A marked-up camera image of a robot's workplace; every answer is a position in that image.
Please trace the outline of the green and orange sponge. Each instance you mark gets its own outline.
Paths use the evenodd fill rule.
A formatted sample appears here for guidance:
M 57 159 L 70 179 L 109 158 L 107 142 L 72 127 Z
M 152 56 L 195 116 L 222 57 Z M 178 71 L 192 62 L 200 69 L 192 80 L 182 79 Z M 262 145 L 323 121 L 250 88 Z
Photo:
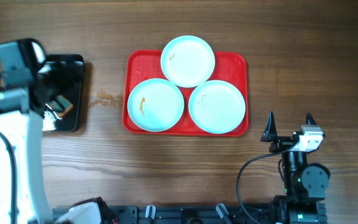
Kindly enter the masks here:
M 70 103 L 63 95 L 58 95 L 54 100 L 50 101 L 46 105 L 58 119 L 62 119 L 74 108 L 73 104 Z

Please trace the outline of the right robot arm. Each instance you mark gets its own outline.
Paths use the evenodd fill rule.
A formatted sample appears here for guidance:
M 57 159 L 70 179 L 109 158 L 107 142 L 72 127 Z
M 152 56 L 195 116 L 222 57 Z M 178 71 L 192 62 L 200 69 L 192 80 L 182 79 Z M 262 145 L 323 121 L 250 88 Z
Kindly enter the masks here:
M 318 150 L 325 138 L 323 130 L 311 114 L 306 123 L 292 136 L 279 136 L 273 113 L 269 114 L 261 141 L 269 142 L 269 151 L 281 155 L 285 195 L 276 195 L 269 205 L 270 223 L 328 222 L 326 208 L 321 203 L 326 196 L 331 173 L 319 163 L 308 163 L 307 155 Z

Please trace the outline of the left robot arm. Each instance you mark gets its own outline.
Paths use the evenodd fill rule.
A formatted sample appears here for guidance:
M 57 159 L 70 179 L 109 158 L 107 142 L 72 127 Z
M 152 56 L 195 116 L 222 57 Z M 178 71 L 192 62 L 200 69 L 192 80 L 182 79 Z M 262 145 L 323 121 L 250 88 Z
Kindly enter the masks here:
M 47 54 L 26 38 L 0 43 L 0 63 L 0 223 L 104 223 L 109 209 L 99 198 L 54 218 L 44 189 L 44 114 L 83 84 L 83 57 Z

